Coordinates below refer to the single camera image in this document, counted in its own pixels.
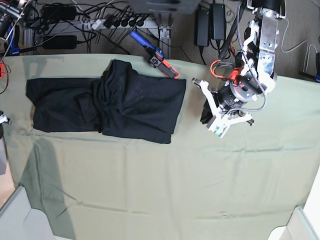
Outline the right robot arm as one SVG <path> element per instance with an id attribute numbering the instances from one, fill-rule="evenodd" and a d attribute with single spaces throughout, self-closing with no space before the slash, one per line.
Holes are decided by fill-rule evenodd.
<path id="1" fill-rule="evenodd" d="M 26 9 L 31 5 L 31 0 L 1 0 L 0 1 L 0 39 L 7 41 L 13 30 L 8 33 L 9 27 L 13 27 L 27 16 Z"/>

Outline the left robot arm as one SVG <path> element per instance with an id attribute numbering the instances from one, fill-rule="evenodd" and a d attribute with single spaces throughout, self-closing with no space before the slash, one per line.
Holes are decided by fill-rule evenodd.
<path id="1" fill-rule="evenodd" d="M 209 67 L 210 73 L 223 80 L 219 89 L 209 88 L 204 79 L 193 78 L 206 101 L 200 122 L 212 132 L 225 130 L 231 125 L 247 122 L 254 124 L 252 113 L 267 105 L 267 95 L 275 88 L 274 72 L 276 48 L 279 45 L 278 23 L 287 15 L 284 0 L 242 0 L 237 7 L 227 42 L 240 35 L 240 21 L 245 9 L 254 19 L 248 23 L 244 37 L 238 37 L 240 50 L 235 63 L 225 62 L 220 56 Z"/>

